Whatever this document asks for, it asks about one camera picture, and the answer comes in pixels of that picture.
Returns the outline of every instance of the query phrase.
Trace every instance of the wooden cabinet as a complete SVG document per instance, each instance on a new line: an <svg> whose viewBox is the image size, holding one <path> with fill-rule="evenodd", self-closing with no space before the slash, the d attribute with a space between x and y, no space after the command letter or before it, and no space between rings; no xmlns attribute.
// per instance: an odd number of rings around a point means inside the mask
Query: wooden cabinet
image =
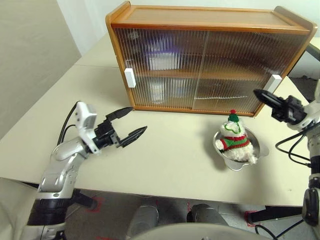
<svg viewBox="0 0 320 240"><path fill-rule="evenodd" d="M106 25L136 110L255 116L254 89L284 78L317 26L274 10L145 6L126 1ZM125 69L136 86L128 87Z"/></svg>

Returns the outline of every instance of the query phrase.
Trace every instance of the plush snowman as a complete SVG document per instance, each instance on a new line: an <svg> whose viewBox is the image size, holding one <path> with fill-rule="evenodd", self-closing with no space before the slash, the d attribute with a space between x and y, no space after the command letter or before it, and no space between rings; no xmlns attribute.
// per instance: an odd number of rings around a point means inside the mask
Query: plush snowman
<svg viewBox="0 0 320 240"><path fill-rule="evenodd" d="M255 164L257 157L254 155L254 146L247 138L246 130L242 121L236 114L236 110L232 109L228 121L220 127L223 138L216 140L215 145L223 152L227 158Z"/></svg>

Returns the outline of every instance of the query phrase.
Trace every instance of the white fur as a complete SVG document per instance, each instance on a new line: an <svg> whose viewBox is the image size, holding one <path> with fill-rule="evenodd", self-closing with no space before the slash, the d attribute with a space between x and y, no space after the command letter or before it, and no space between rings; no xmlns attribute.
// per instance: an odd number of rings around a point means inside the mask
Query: white fur
<svg viewBox="0 0 320 240"><path fill-rule="evenodd" d="M250 164L255 164L257 162L257 158L254 156L254 146L251 144L251 142L248 146L225 151L223 155L225 155L228 159L239 162L248 161Z"/></svg>
<svg viewBox="0 0 320 240"><path fill-rule="evenodd" d="M236 123L232 122L225 122L221 127L220 127L220 132L224 137L241 137L246 134L244 125L242 121L239 121L239 127L240 127L240 133L236 134L232 131L226 130L225 129L225 124L228 124L228 129L233 129L235 132L239 130L238 126ZM219 150L224 149L224 145L221 142L221 140L216 140L215 145ZM223 153L224 156L231 160L239 161L239 162L249 162L250 164L255 164L257 162L257 157L254 155L254 146L249 143L249 145L244 146L244 147L239 147L239 148L233 148L230 150L227 150Z"/></svg>

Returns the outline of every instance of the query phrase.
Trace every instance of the toy's face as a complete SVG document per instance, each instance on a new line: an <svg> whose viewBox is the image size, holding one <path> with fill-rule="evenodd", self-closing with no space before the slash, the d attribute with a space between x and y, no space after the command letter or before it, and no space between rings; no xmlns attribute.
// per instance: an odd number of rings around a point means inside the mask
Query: toy's face
<svg viewBox="0 0 320 240"><path fill-rule="evenodd" d="M245 133L242 122L228 121L220 128L222 135L226 137L238 137Z"/></svg>

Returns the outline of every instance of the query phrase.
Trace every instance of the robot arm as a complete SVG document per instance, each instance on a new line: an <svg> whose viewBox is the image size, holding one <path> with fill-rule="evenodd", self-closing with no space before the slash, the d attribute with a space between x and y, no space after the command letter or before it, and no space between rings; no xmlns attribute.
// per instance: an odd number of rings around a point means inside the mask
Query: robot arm
<svg viewBox="0 0 320 240"><path fill-rule="evenodd" d="M306 106L291 95L284 100L262 89L255 89L254 94L272 108L273 118L286 122L290 129L304 132L308 138L311 175L309 188L304 193L302 217L320 238L320 83L316 87L315 101Z"/></svg>
<svg viewBox="0 0 320 240"><path fill-rule="evenodd" d="M21 240L65 239L65 218L81 163L89 154L99 154L101 149L115 144L125 147L137 140L147 129L141 127L125 139L120 139L111 121L132 111L132 107L119 109L106 116L94 129L97 113L91 105L78 102L75 108L76 128L79 137L59 144L52 152L38 187L36 200L24 227Z"/></svg>

